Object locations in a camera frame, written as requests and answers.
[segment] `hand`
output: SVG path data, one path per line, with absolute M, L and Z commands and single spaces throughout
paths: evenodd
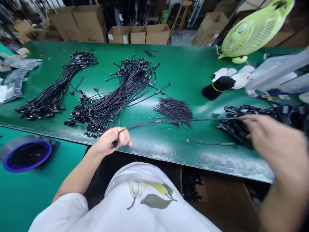
M 112 148 L 112 142 L 115 140 L 118 141 L 118 145 L 116 148 Z M 124 127 L 114 127 L 107 130 L 89 150 L 95 156 L 103 159 L 106 155 L 113 153 L 116 149 L 124 145 L 133 145 L 128 130 Z
M 304 133 L 265 115 L 246 115 L 254 148 L 276 175 L 276 184 L 294 194 L 309 191 L 308 142 Z

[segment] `person's left hand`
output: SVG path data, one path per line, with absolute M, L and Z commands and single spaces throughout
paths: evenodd
M 116 148 L 112 148 L 112 142 L 115 140 L 118 141 L 118 145 Z M 124 127 L 114 127 L 107 130 L 89 151 L 103 159 L 106 155 L 113 153 L 116 149 L 124 145 L 133 145 L 128 130 Z

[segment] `concrete floor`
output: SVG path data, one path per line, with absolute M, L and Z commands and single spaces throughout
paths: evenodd
M 196 30 L 182 30 L 179 35 L 177 35 L 177 30 L 175 29 L 172 34 L 171 45 L 172 46 L 193 46 L 193 38 L 196 34 Z

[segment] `white t-shirt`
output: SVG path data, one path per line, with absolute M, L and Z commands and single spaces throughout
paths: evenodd
M 35 218 L 29 232 L 197 230 L 220 232 L 159 168 L 134 162 L 113 176 L 104 199 L 92 210 L 83 195 L 66 194 Z

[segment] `green workbench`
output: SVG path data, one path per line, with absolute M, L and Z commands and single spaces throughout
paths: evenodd
M 214 47 L 175 47 L 137 44 L 109 44 L 109 43 L 74 43 L 74 42 L 29 42 L 26 47 L 31 51 L 29 58 L 43 59 L 40 67 L 30 72 L 28 81 L 23 84 L 23 97 L 0 106 L 0 126 L 23 131 L 61 138 L 81 144 L 93 144 L 96 139 L 83 135 L 85 126 L 77 124 L 75 127 L 64 126 L 63 122 L 70 118 L 70 111 L 78 104 L 80 95 L 65 96 L 66 111 L 55 113 L 53 118 L 42 118 L 36 121 L 20 119 L 14 109 L 23 106 L 28 100 L 36 97 L 42 90 L 51 86 L 62 72 L 63 65 L 69 63 L 75 50 L 89 51 L 94 54 L 99 64 L 84 69 L 84 81 L 79 89 L 87 96 L 95 95 L 94 87 L 99 92 L 111 92 L 119 84 L 117 79 L 105 81 L 111 73 L 116 73 L 125 58 L 146 57 L 142 49 L 158 50 L 156 57 L 148 58 L 153 65 L 161 63 L 157 69 L 156 87 L 159 89 L 172 82 L 165 92 L 177 100 L 187 101 L 195 118 L 220 118 L 225 116 L 224 106 L 239 107 L 244 104 L 268 108 L 269 103 L 264 100 L 248 97 L 245 90 L 228 90 L 214 101 L 209 101 L 201 94 L 202 88 L 211 83 L 212 73 L 222 67 L 236 68 L 229 58 L 217 59 Z M 257 51 L 249 56 L 248 62 L 254 66 L 262 62 L 263 53 Z M 77 86 L 82 73 L 78 73 L 72 80 Z M 146 101 L 126 108 L 121 114 L 121 126 L 128 127 L 136 124 L 152 122 L 157 114 L 152 107 L 163 97 L 157 94 Z M 273 173 L 268 164 L 254 151 L 246 147 L 219 147 L 189 144 L 187 139 L 206 141 L 209 143 L 231 142 L 230 138 L 215 126 L 217 121 L 192 122 L 193 130 L 177 131 L 174 128 L 157 130 L 169 125 L 155 125 L 132 129 L 130 136 L 133 147 L 121 147 L 121 151 L 154 159 L 180 163 L 244 178 L 273 181 Z
M 21 136 L 33 135 L 0 127 L 0 149 Z M 60 140 L 50 163 L 41 169 L 12 173 L 0 164 L 0 231 L 28 231 L 35 217 L 50 206 L 61 183 L 83 159 L 87 146 Z

